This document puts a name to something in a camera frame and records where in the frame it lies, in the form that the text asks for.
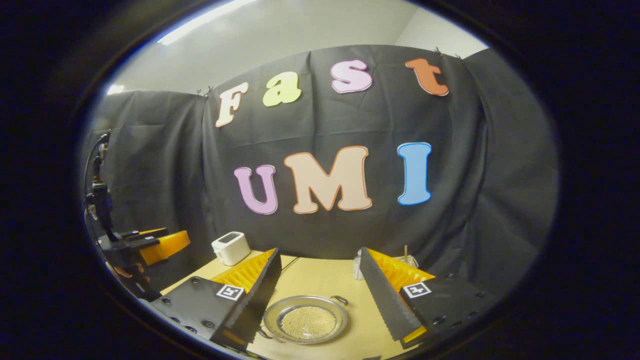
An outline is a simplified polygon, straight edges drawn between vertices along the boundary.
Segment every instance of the yellow letter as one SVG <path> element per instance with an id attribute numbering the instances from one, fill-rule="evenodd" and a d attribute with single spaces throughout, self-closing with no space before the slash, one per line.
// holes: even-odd
<path id="1" fill-rule="evenodd" d="M 338 202 L 341 210 L 362 210 L 371 207 L 364 182 L 364 159 L 369 151 L 364 146 L 347 146 L 338 151 L 329 176 L 320 167 L 313 155 L 308 152 L 289 155 L 284 165 L 291 168 L 296 184 L 298 203 L 293 211 L 299 214 L 311 214 L 318 205 L 311 201 L 311 191 L 325 210 L 333 207 L 338 190 L 342 189 L 342 200 Z"/>
<path id="2" fill-rule="evenodd" d="M 240 94 L 245 94 L 249 90 L 249 83 L 244 82 L 220 94 L 220 115 L 216 121 L 216 127 L 221 127 L 232 122 L 234 119 L 231 109 L 234 111 L 240 107 Z"/>
<path id="3" fill-rule="evenodd" d="M 283 72 L 267 82 L 267 90 L 262 98 L 266 106 L 275 106 L 284 102 L 294 102 L 302 91 L 298 88 L 298 75 L 293 71 Z"/>

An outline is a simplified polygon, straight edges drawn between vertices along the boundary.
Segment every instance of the orange letter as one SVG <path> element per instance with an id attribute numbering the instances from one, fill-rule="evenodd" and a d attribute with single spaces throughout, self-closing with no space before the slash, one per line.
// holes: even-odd
<path id="1" fill-rule="evenodd" d="M 284 165 L 291 168 L 298 196 L 293 211 L 311 214 L 318 210 L 318 205 L 311 201 L 311 191 L 324 209 L 329 211 L 340 189 L 342 200 L 338 202 L 339 209 L 362 210 L 371 207 L 372 201 L 367 197 L 364 182 L 364 159 L 367 155 L 369 151 L 364 146 L 343 147 L 335 156 L 330 175 L 326 175 L 308 152 L 287 156 Z"/>
<path id="2" fill-rule="evenodd" d="M 216 127 L 227 125 L 233 121 L 234 116 L 231 114 L 231 109 L 238 110 L 240 107 L 239 93 L 245 94 L 247 90 L 249 90 L 249 83 L 245 82 L 220 94 L 222 101 L 220 102 L 220 115 L 216 121 Z"/>
<path id="3" fill-rule="evenodd" d="M 440 68 L 437 66 L 429 65 L 425 59 L 414 59 L 404 63 L 404 65 L 415 71 L 415 75 L 418 77 L 418 84 L 424 91 L 437 96 L 445 96 L 449 93 L 447 85 L 438 84 L 436 80 L 434 74 L 440 73 Z"/>

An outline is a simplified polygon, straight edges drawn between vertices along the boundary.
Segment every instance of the white ceiling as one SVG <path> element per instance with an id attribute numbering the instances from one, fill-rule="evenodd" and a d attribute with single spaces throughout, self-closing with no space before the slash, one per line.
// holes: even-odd
<path id="1" fill-rule="evenodd" d="M 433 50 L 448 26 L 458 53 L 486 46 L 437 15 L 400 0 L 256 0 L 194 29 L 170 45 L 149 43 L 113 83 L 124 90 L 196 93 L 269 61 L 304 51 L 357 44 L 403 44 Z"/>

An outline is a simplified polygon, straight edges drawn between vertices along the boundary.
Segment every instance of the toaster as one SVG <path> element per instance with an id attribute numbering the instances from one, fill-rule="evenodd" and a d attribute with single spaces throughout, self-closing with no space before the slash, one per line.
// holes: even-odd
<path id="1" fill-rule="evenodd" d="M 213 252 L 224 265 L 233 266 L 244 259 L 250 252 L 249 244 L 243 233 L 232 231 L 211 243 Z"/>

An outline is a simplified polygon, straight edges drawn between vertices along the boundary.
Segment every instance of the purple letter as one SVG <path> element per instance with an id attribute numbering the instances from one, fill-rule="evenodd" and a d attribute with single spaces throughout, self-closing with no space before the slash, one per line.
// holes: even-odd
<path id="1" fill-rule="evenodd" d="M 367 90 L 373 84 L 373 78 L 366 70 L 367 64 L 360 60 L 341 61 L 331 67 L 334 79 L 331 86 L 340 94 Z"/>
<path id="2" fill-rule="evenodd" d="M 251 188 L 251 169 L 247 167 L 239 167 L 234 171 L 234 175 L 238 178 L 240 184 L 240 193 L 244 203 L 254 213 L 269 215 L 276 212 L 278 209 L 278 197 L 276 196 L 276 188 L 273 185 L 273 174 L 276 172 L 276 168 L 272 165 L 260 165 L 255 169 L 255 172 L 262 178 L 262 184 L 264 185 L 264 193 L 267 195 L 267 201 L 259 202 L 253 195 L 253 188 Z"/>

